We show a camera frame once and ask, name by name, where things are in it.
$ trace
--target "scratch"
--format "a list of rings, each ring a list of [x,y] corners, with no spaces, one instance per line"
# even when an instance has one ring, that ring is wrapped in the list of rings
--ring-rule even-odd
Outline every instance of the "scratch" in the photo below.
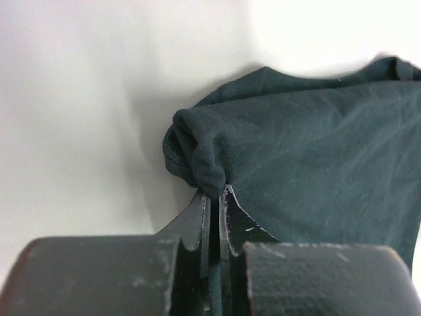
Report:
[[[142,277],[140,277],[138,275],[135,275],[134,276],[133,282],[132,282],[132,286],[134,288],[137,288],[138,286],[146,285],[146,284],[148,284],[148,282],[144,278],[142,278]]]
[[[349,259],[346,258],[342,253],[337,252],[336,255],[341,258],[342,260],[344,260],[344,262],[349,262]]]
[[[262,249],[266,250],[268,253],[271,253],[272,255],[275,255],[276,257],[284,258],[284,259],[287,257],[282,252],[272,250],[268,246],[266,246],[265,244],[261,244],[260,246],[262,247]]]

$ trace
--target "white wall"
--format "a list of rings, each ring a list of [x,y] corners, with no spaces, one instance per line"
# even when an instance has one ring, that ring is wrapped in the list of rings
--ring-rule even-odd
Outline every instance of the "white wall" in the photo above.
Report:
[[[162,137],[219,83],[421,65],[420,8],[289,2],[0,0],[0,283],[32,238],[151,233],[183,209]]]

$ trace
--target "dark green cloth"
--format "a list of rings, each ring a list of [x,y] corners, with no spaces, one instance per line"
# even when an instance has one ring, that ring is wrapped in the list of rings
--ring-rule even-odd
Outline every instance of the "dark green cloth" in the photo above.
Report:
[[[281,242],[385,244],[411,267],[421,219],[421,71],[340,79],[262,68],[178,111],[166,168],[239,203]]]

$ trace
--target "cloth fold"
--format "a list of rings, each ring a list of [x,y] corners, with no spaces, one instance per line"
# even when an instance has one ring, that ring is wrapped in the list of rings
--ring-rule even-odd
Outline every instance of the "cloth fold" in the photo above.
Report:
[[[384,244],[412,266],[421,221],[421,70],[395,57],[335,79],[265,67],[178,111],[166,168],[282,242]]]

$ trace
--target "black plastic part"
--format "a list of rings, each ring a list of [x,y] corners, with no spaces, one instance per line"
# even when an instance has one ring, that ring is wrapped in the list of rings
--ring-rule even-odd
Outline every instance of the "black plastic part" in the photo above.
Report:
[[[391,248],[332,244],[245,244],[244,248],[253,315],[421,315],[409,270]]]
[[[249,315],[245,260],[241,256],[245,242],[277,242],[248,215],[237,202],[234,190],[226,186],[219,201],[220,261],[223,316]]]
[[[0,315],[204,315],[199,265],[174,237],[35,240],[10,273]]]
[[[200,257],[200,282],[205,310],[209,303],[209,237],[211,201],[198,189],[189,206],[155,236],[179,236],[184,246]]]

